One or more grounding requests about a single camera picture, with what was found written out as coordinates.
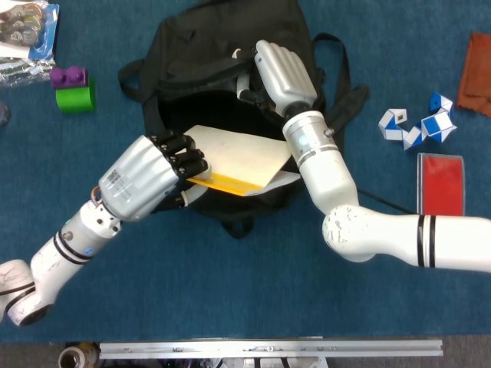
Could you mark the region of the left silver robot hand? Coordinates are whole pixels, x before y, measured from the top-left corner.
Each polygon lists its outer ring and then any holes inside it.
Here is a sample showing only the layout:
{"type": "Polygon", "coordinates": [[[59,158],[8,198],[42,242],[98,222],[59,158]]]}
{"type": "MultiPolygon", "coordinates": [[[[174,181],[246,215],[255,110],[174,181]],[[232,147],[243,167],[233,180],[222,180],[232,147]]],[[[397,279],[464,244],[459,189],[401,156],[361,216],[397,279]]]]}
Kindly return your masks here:
{"type": "Polygon", "coordinates": [[[99,179],[107,210],[124,222],[147,217],[172,191],[209,168],[191,136],[167,130],[137,138],[99,179]]]}

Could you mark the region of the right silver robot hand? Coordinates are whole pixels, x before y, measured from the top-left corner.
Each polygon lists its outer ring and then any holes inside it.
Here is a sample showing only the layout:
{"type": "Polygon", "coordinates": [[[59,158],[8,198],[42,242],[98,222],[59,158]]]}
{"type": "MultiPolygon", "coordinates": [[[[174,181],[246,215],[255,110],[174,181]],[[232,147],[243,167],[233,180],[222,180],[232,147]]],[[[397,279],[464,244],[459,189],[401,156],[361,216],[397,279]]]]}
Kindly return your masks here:
{"type": "Polygon", "coordinates": [[[255,44],[252,67],[259,75],[262,88],[253,90],[252,74],[242,72],[236,81],[239,100],[263,106],[286,122],[323,119],[322,114],[314,110],[318,98],[315,86],[294,51],[261,39],[255,44]]]}

